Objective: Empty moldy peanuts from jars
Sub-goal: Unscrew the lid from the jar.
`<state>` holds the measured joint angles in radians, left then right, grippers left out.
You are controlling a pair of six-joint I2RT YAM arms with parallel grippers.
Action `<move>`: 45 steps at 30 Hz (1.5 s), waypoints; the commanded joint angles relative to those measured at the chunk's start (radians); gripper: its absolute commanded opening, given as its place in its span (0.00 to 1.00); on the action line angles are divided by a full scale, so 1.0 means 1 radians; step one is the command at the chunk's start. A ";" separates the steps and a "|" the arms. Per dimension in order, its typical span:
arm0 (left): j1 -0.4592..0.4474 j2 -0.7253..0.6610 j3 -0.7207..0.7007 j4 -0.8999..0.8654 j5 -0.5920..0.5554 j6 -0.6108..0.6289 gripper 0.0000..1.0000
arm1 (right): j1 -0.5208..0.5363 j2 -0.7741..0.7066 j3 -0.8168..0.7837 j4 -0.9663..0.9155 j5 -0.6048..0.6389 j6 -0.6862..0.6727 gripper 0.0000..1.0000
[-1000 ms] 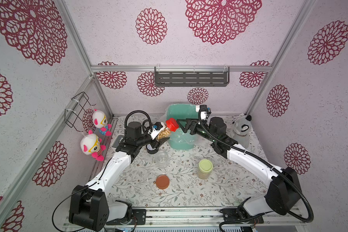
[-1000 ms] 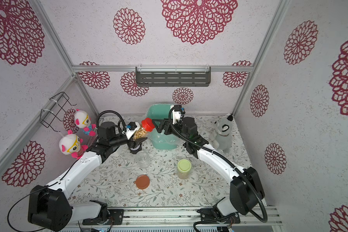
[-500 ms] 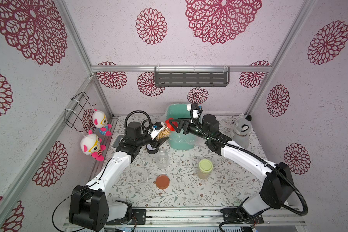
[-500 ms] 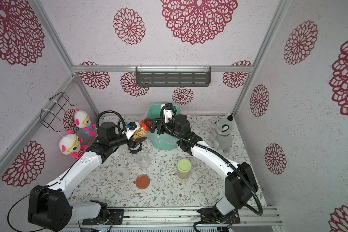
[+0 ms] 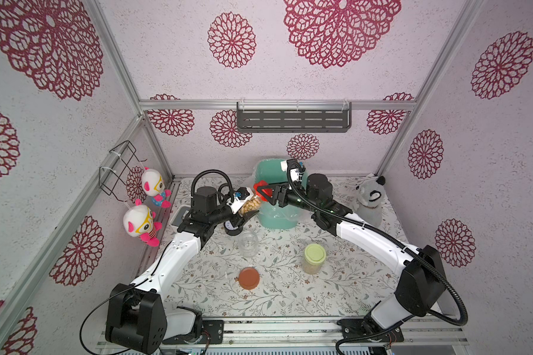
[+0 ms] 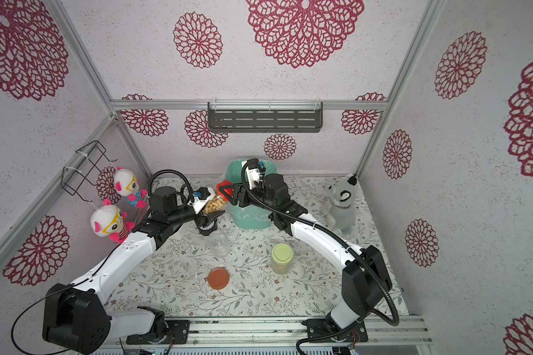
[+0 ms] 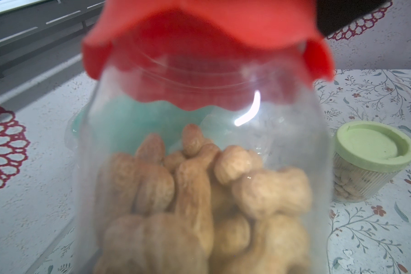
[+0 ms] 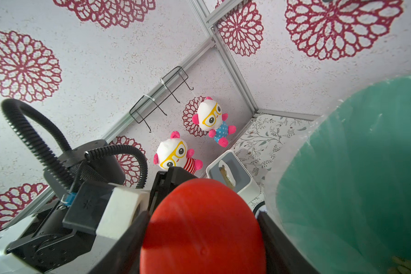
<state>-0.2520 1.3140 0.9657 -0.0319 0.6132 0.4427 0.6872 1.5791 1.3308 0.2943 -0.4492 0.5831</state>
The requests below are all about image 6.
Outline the red jar lid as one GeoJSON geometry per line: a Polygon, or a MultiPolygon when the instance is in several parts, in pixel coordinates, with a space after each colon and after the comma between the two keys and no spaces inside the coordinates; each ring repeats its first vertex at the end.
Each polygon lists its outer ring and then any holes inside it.
{"type": "Polygon", "coordinates": [[[230,202],[233,197],[233,184],[229,180],[224,180],[216,186],[218,193],[225,201],[230,202]]]}

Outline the red lid peanut jar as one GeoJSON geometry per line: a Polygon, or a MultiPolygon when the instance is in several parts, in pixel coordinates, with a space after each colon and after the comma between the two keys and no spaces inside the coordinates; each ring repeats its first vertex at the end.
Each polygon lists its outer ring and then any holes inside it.
{"type": "Polygon", "coordinates": [[[222,195],[216,195],[212,200],[206,203],[204,214],[209,215],[214,212],[222,211],[228,204],[228,200],[222,195]]]}

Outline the brown jar lid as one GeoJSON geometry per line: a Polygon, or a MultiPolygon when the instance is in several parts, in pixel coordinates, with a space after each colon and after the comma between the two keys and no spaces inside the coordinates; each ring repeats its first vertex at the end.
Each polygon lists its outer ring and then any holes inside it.
{"type": "Polygon", "coordinates": [[[207,277],[207,282],[210,288],[214,290],[222,290],[229,284],[230,276],[225,267],[217,267],[210,271],[207,277]]]}

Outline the glass peanut jar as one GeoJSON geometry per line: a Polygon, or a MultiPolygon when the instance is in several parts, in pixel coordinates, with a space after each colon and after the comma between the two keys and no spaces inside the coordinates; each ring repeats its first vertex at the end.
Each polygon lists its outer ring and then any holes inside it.
{"type": "Polygon", "coordinates": [[[207,245],[213,256],[216,258],[224,258],[229,254],[229,238],[222,231],[216,230],[210,233],[207,237],[207,245]]]}

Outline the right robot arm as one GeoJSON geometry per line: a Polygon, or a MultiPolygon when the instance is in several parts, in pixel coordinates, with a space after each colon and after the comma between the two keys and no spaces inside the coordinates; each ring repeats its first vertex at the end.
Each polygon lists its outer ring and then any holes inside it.
{"type": "Polygon", "coordinates": [[[369,314],[389,325],[399,324],[381,252],[374,246],[352,244],[318,223],[291,198],[282,175],[270,174],[258,183],[243,178],[241,183],[219,185],[218,190],[234,206],[257,206],[269,211],[269,219],[279,230],[311,246],[341,273],[341,300],[327,315],[327,322],[334,328],[345,329],[369,314]]]}

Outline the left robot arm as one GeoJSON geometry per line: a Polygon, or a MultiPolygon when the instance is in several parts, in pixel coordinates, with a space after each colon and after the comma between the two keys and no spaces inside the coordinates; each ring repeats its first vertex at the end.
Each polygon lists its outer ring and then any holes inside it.
{"type": "Polygon", "coordinates": [[[190,201],[179,206],[176,191],[158,188],[150,198],[150,209],[123,243],[89,272],[69,285],[56,284],[44,301],[42,338],[48,343],[92,354],[106,341],[141,337],[148,343],[161,342],[168,326],[163,312],[150,307],[132,311],[107,312],[105,302],[118,284],[140,262],[178,236],[186,223],[203,216],[205,205],[215,197],[211,187],[189,194],[190,201]]]}

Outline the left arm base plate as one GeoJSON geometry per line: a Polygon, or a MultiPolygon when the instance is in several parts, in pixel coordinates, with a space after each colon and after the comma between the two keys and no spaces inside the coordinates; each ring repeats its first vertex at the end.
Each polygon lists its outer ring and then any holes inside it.
{"type": "Polygon", "coordinates": [[[188,320],[165,320],[154,325],[146,334],[131,335],[124,340],[126,345],[184,345],[190,332],[188,320]]]}

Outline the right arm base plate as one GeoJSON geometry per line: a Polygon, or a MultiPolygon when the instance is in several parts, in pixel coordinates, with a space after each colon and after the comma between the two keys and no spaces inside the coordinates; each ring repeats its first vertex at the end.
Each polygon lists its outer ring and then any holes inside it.
{"type": "Polygon", "coordinates": [[[369,340],[363,321],[355,321],[346,328],[339,328],[330,318],[305,319],[306,335],[311,343],[366,343],[369,340]]]}

